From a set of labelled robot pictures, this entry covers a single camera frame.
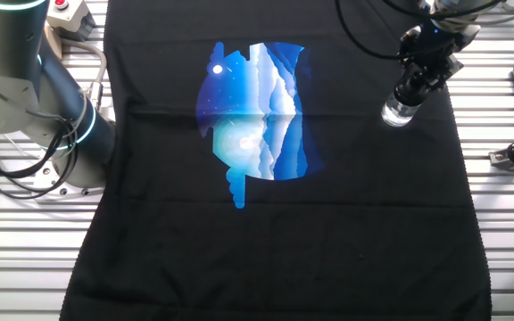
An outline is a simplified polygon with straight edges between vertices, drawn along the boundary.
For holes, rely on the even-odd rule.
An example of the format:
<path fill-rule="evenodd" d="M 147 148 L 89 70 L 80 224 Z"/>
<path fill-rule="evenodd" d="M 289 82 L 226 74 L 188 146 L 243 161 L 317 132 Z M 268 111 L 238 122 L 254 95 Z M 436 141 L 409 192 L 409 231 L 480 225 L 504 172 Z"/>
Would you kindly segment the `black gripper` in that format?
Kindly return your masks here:
<path fill-rule="evenodd" d="M 424 20 L 401 36 L 400 64 L 407 72 L 407 91 L 423 95 L 442 89 L 446 81 L 464 65 L 452 54 L 460 52 L 475 39 L 479 26 L 437 26 Z M 427 70 L 427 83 L 422 70 Z"/>

